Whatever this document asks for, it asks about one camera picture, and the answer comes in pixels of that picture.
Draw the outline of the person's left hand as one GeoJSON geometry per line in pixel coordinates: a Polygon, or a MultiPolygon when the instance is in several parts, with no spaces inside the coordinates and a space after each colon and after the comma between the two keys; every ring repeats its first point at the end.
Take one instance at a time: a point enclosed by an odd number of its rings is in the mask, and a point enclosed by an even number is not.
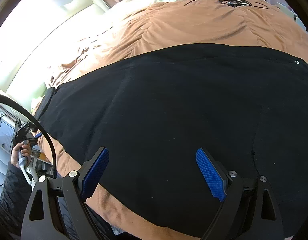
{"type": "Polygon", "coordinates": [[[27,143],[25,141],[20,142],[16,144],[12,149],[11,164],[16,167],[19,167],[18,165],[19,154],[21,157],[29,157],[31,155],[31,148],[28,142],[27,143]]]}

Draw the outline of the dark sleeve forearm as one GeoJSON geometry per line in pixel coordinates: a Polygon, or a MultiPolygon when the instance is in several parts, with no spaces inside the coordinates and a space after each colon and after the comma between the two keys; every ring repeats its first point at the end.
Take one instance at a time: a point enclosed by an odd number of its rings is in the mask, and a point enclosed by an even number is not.
{"type": "Polygon", "coordinates": [[[19,239],[31,195],[21,169],[9,163],[0,196],[0,239],[19,239]]]}

